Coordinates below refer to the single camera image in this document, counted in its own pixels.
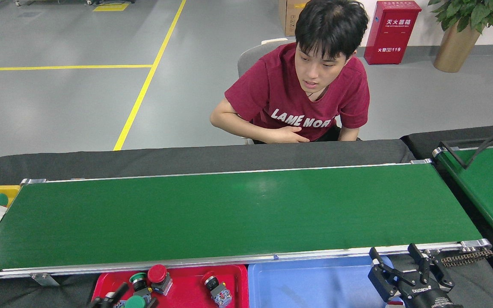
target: black fabric cover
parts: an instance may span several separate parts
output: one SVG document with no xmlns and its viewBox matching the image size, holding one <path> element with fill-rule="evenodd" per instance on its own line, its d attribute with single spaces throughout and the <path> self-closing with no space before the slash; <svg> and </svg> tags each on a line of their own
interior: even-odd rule
<svg viewBox="0 0 493 308">
<path fill-rule="evenodd" d="M 405 163 L 413 159 L 400 140 L 20 154 L 0 157 L 0 185 L 17 185 L 25 178 L 141 177 Z"/>
<path fill-rule="evenodd" d="M 493 126 L 429 131 L 402 136 L 401 140 L 418 160 L 433 158 L 432 152 L 439 142 L 449 140 L 485 139 L 493 135 Z"/>
<path fill-rule="evenodd" d="M 400 140 L 22 154 L 0 157 L 0 185 L 16 185 L 24 178 L 139 177 L 406 163 L 413 159 L 413 154 Z M 390 228 L 394 224 L 390 218 Z M 397 232 L 400 232 L 400 225 L 397 225 Z M 400 256 L 393 258 L 401 264 Z M 453 269 L 452 273 L 456 279 L 456 288 L 450 294 L 452 300 L 466 308 L 493 307 L 493 271 L 488 262 Z M 0 308 L 85 307 L 90 302 L 98 275 L 54 278 L 62 284 L 60 287 L 40 287 L 29 278 L 2 279 Z"/>
<path fill-rule="evenodd" d="M 462 139 L 485 139 L 493 135 L 493 126 L 475 127 L 466 129 L 431 131 L 428 133 L 418 133 L 404 136 L 401 138 L 411 149 L 417 159 L 433 158 L 432 151 L 438 147 L 440 141 L 462 140 Z M 473 224 L 477 227 L 483 238 L 487 238 L 493 246 L 493 229 L 488 224 L 483 215 L 476 209 L 475 205 L 465 195 L 460 186 L 452 179 L 452 176 L 436 160 L 436 169 L 440 176 L 446 182 L 452 193 L 456 196 L 467 215 L 471 218 Z M 493 268 L 493 257 L 488 260 Z"/>
</svg>

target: gray chair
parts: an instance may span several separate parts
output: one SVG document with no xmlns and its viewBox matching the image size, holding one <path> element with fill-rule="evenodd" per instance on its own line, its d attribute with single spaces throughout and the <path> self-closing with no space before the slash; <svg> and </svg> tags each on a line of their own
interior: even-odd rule
<svg viewBox="0 0 493 308">
<path fill-rule="evenodd" d="M 237 61 L 237 71 L 239 76 L 242 76 L 249 68 L 252 67 L 252 65 L 256 63 L 256 61 L 258 61 L 258 59 L 262 58 L 262 56 L 281 45 L 291 42 L 292 41 L 289 41 L 286 38 L 269 39 L 267 41 L 262 41 L 260 45 L 245 51 L 239 56 L 239 61 Z M 242 138 L 244 139 L 244 144 L 254 144 L 252 139 Z"/>
</svg>

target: man's hand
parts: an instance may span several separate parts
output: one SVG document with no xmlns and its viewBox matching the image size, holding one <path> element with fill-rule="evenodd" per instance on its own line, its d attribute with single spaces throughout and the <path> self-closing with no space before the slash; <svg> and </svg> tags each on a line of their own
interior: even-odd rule
<svg viewBox="0 0 493 308">
<path fill-rule="evenodd" d="M 277 129 L 270 129 L 266 138 L 262 140 L 265 143 L 292 143 L 292 142 L 309 142 L 309 139 L 300 136 L 298 133 L 302 130 L 297 126 L 285 126 Z"/>
</svg>

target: maroon t-shirt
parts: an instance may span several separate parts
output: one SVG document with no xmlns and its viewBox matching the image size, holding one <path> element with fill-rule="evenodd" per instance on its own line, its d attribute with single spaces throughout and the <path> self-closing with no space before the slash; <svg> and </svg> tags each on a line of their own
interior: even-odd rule
<svg viewBox="0 0 493 308">
<path fill-rule="evenodd" d="M 327 93 L 311 102 L 296 76 L 295 53 L 296 43 L 279 46 L 225 92 L 240 117 L 264 128 L 300 126 L 299 134 L 311 141 L 336 125 L 338 115 L 347 128 L 366 124 L 370 93 L 360 60 L 353 56 Z"/>
</svg>

